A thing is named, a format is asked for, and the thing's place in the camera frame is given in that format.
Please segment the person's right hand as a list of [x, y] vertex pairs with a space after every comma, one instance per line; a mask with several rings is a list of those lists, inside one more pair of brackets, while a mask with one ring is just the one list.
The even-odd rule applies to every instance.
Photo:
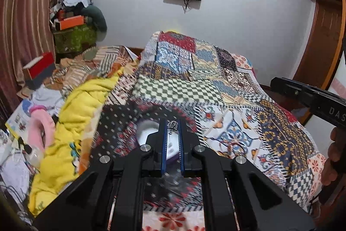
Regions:
[[337, 162], [340, 159], [340, 150], [337, 146], [338, 128], [334, 128], [330, 134], [331, 145], [328, 149], [328, 158], [324, 163], [324, 168], [321, 173], [321, 183], [323, 186], [329, 186], [331, 182], [337, 179], [337, 171], [333, 168], [332, 162]]

